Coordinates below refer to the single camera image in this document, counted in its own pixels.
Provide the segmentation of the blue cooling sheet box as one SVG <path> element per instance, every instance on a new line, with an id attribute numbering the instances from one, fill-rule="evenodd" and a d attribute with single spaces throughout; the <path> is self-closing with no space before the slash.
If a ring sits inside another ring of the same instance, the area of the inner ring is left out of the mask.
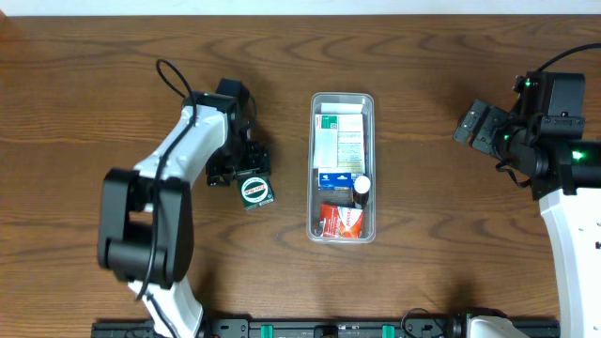
<path id="1" fill-rule="evenodd" d="M 320 190 L 349 190 L 354 180 L 365 174 L 365 145 L 362 114 L 338 116 L 337 166 L 317 170 Z"/>

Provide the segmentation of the green white square box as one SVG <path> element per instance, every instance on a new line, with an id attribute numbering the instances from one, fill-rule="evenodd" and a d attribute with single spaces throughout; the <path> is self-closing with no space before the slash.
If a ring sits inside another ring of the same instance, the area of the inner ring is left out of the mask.
<path id="1" fill-rule="evenodd" d="M 268 176 L 251 176 L 239 180 L 238 189 L 246 210 L 263 207 L 275 199 Z"/>

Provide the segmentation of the red Panadol box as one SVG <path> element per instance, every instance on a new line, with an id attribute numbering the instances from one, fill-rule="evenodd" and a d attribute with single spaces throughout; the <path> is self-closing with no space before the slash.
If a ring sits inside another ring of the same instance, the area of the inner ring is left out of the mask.
<path id="1" fill-rule="evenodd" d="M 319 235 L 323 238 L 359 238 L 363 210 L 323 204 L 320 207 Z"/>

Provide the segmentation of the dark syrup bottle white cap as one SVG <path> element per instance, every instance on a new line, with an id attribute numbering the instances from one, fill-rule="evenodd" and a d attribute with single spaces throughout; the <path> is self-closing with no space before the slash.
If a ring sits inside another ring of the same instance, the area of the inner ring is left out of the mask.
<path id="1" fill-rule="evenodd" d="M 369 201 L 371 180 L 367 176 L 359 176 L 353 182 L 353 204 L 355 208 L 363 209 Z"/>

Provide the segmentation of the white green medicine box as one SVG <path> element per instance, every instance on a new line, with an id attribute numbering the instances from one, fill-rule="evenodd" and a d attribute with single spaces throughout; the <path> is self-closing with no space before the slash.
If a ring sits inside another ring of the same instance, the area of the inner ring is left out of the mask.
<path id="1" fill-rule="evenodd" d="M 336 167 L 338 145 L 338 116 L 316 115 L 314 167 Z"/>

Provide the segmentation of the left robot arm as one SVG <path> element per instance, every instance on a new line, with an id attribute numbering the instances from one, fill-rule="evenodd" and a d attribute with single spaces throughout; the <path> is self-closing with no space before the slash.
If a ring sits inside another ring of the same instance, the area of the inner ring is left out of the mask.
<path id="1" fill-rule="evenodd" d="M 256 110 L 245 89 L 196 92 L 159 147 L 133 169 L 103 180 L 98 260 L 135 292 L 151 315 L 142 322 L 100 322 L 94 337 L 200 337 L 204 309 L 187 273 L 193 258 L 192 188 L 229 186 L 270 171 L 268 151 L 253 141 Z"/>

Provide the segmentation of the clear plastic container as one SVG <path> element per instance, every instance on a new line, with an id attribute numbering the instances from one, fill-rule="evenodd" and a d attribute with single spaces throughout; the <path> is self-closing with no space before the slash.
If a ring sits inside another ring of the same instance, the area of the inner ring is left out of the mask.
<path id="1" fill-rule="evenodd" d="M 362 233 L 359 238 L 323 238 L 319 235 L 320 207 L 333 205 L 354 207 L 353 185 L 349 190 L 325 191 L 317 184 L 317 170 L 313 166 L 316 115 L 362 114 L 365 145 L 365 174 L 371 180 L 369 201 L 363 208 Z M 376 236 L 376 159 L 375 159 L 375 106 L 373 98 L 363 93 L 320 92 L 311 100 L 308 184 L 307 184 L 307 225 L 309 239 L 321 243 L 369 243 Z"/>

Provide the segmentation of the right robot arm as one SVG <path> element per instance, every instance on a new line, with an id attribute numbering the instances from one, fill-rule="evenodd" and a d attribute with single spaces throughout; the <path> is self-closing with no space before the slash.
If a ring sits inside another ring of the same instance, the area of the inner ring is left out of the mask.
<path id="1" fill-rule="evenodd" d="M 554 259 L 563 337 L 600 334 L 600 145 L 582 138 L 578 115 L 505 112 L 475 100 L 454 139 L 525 180 L 545 222 Z"/>

